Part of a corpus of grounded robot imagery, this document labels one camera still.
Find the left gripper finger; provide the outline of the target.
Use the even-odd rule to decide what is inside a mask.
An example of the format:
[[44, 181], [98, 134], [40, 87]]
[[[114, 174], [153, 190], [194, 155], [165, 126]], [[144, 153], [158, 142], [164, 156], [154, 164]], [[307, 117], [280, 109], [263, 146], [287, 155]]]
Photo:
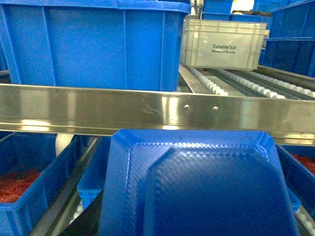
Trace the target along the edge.
[[60, 236], [97, 236], [100, 221], [103, 192], [59, 235]]

